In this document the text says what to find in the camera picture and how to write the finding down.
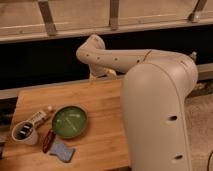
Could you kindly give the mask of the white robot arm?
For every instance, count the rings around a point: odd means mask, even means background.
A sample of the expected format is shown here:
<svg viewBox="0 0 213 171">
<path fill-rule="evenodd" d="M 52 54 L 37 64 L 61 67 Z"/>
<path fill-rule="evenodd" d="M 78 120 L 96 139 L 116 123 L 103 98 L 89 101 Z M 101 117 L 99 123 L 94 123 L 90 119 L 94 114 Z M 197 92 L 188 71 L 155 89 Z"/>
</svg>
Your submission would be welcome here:
<svg viewBox="0 0 213 171">
<path fill-rule="evenodd" d="M 155 49 L 108 50 L 91 35 L 77 58 L 99 76 L 124 74 L 121 111 L 132 171 L 192 171 L 184 102 L 198 81 L 189 56 Z"/>
</svg>

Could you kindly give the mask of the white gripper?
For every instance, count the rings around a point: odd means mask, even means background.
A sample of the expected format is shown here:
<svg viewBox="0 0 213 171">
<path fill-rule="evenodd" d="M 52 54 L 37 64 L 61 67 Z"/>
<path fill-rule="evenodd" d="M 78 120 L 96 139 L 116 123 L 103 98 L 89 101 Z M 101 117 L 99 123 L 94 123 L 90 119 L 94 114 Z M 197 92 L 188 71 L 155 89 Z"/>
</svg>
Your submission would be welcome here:
<svg viewBox="0 0 213 171">
<path fill-rule="evenodd" d="M 117 77 L 117 74 L 114 70 L 107 69 L 98 65 L 90 64 L 89 65 L 89 70 L 90 70 L 90 80 L 96 80 L 96 77 L 102 77 L 107 74 L 107 77 L 110 79 L 115 79 Z"/>
</svg>

